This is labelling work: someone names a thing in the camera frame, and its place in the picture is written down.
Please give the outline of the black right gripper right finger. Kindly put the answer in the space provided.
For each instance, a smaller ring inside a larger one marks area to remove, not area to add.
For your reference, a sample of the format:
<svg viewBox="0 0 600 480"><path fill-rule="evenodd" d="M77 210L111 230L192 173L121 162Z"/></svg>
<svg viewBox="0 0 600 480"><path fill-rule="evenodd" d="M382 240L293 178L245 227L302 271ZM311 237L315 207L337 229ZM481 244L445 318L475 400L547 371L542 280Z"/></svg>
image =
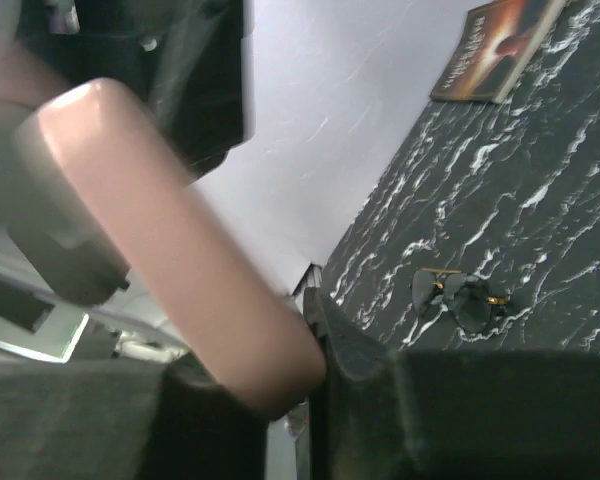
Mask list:
<svg viewBox="0 0 600 480"><path fill-rule="evenodd" d="M329 295L303 313L327 362L308 479L600 479L600 356L397 351Z"/></svg>

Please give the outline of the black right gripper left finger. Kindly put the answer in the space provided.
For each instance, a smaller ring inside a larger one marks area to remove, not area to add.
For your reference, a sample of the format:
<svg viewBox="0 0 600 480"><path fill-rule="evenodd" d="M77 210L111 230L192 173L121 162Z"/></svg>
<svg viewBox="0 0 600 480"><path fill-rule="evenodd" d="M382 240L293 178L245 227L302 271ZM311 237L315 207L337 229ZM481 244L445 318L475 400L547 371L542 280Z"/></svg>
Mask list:
<svg viewBox="0 0 600 480"><path fill-rule="evenodd" d="M192 357L0 363L0 479L261 479L266 431Z"/></svg>

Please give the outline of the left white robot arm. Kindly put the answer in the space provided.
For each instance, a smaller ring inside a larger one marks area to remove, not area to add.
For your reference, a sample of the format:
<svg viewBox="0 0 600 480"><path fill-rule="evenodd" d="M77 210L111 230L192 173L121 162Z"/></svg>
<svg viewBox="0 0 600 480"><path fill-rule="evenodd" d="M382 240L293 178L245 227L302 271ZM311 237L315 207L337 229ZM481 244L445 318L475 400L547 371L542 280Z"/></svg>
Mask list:
<svg viewBox="0 0 600 480"><path fill-rule="evenodd" d="M16 37L77 86L127 86L203 176L248 136L242 1L23 1Z"/></svg>

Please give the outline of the pink glasses case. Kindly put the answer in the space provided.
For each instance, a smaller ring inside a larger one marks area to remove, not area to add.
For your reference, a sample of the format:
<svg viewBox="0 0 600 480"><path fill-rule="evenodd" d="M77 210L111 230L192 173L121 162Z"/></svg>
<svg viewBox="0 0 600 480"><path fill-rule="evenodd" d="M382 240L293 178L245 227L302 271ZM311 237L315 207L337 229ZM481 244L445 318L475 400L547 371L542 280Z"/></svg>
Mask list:
<svg viewBox="0 0 600 480"><path fill-rule="evenodd" d="M122 83L71 88L0 39L0 101L34 109L23 163L77 219L95 222L205 370L274 420L325 379L306 323L243 255L188 184L176 154Z"/></svg>

